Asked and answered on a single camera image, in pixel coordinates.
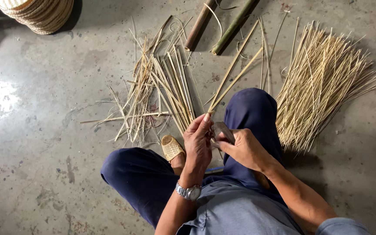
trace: concrete floor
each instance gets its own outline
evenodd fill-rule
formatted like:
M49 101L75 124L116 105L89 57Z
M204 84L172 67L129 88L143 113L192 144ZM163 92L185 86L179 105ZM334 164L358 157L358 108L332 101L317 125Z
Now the concrete floor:
M153 228L105 184L99 170L104 158L123 147L125 138L110 141L121 122L94 129L79 121L104 118L111 108L97 100L111 99L111 85L125 97L123 79L134 63L131 16L139 37L151 39L170 15L186 22L187 32L203 0L84 0L81 17L71 32L37 35L22 25L0 29L0 234L152 234ZM242 28L247 34L263 16L272 47L284 16L282 3L293 5L285 19L272 60L272 95L279 92L281 71L289 64L296 18L300 27L320 20L334 33L348 33L369 49L376 63L376 1L261 0ZM242 1L222 2L222 7ZM216 9L224 29L237 14ZM236 52L240 34L221 56L208 50L219 38L211 19L191 64L203 102L219 86ZM260 42L257 30L252 40ZM244 56L260 44L249 43ZM247 60L241 59L232 76ZM223 99L259 83L260 60ZM214 120L223 119L219 105ZM177 130L171 121L163 134ZM162 154L158 145L152 149ZM214 156L213 166L221 164ZM290 170L310 184L340 216L363 222L376 234L376 91L355 99L321 133L311 154L286 156Z

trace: woven basket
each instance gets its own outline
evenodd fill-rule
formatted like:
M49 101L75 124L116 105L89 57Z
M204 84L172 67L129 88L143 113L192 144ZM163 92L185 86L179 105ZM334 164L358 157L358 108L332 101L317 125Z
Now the woven basket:
M0 0L0 9L38 34L59 30L71 15L74 0Z

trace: hand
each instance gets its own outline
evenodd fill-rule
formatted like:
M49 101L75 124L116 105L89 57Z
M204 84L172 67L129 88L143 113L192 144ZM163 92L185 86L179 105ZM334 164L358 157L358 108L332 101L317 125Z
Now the hand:
M249 129L231 131L236 139L234 145L226 142L227 139L223 133L220 133L216 140L220 149L232 156L238 163L264 174L274 163L277 163L277 160L262 147L252 131Z
M203 114L193 120L184 133L187 156L179 181L181 187L201 185L206 168L212 160L211 136L207 134L211 124L211 114Z

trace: sandal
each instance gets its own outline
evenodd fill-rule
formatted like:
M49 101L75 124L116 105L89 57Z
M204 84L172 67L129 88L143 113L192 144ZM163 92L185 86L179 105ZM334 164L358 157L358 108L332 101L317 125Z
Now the sandal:
M183 153L183 156L185 157L185 151L173 136L163 136L161 145L167 161L170 162L170 160L174 159L180 153Z

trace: navy blue pants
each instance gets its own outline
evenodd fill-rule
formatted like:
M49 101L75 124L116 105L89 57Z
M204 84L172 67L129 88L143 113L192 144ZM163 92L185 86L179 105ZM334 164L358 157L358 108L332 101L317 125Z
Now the navy blue pants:
M224 122L230 129L250 129L269 154L281 162L276 118L276 101L261 89L248 88L232 97ZM232 157L226 154L223 162L223 175L205 178L203 186L218 180L232 180L285 204L272 183L270 189L265 190L254 174ZM154 228L179 179L165 158L143 148L112 152L105 159L101 176Z

